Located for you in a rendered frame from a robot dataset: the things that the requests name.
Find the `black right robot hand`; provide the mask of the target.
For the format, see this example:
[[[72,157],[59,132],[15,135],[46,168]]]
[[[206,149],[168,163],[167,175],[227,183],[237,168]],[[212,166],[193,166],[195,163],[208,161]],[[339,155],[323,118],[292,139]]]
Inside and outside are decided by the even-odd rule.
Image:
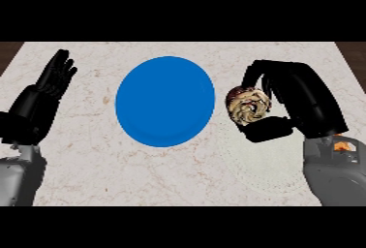
[[[310,66],[299,62],[255,60],[248,66],[242,86],[255,86],[267,97],[276,96],[288,117],[270,116],[240,127],[251,142],[288,136],[298,129],[307,139],[348,131],[333,94]]]

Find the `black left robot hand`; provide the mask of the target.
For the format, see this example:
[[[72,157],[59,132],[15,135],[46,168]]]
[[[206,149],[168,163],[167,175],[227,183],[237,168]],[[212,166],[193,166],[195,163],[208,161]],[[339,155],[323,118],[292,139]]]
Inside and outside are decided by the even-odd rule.
[[[7,144],[37,145],[46,138],[77,72],[69,52],[59,49],[37,82],[18,96],[7,112],[0,111],[0,140]]]

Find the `cream frosted cupcake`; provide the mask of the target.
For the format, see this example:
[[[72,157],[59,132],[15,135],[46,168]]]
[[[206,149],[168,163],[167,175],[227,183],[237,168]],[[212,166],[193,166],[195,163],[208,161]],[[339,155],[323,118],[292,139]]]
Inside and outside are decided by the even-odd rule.
[[[226,96],[226,109],[232,121],[246,126],[264,118],[271,109],[271,101],[258,88],[236,86]]]

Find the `blue round plate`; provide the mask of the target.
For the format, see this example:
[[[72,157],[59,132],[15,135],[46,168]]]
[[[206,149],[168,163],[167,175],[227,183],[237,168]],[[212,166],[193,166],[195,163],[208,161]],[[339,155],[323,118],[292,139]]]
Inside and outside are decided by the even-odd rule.
[[[162,56],[146,60],[124,77],[115,94],[115,115],[125,134],[152,147],[190,140],[214,110],[214,87],[202,67]]]

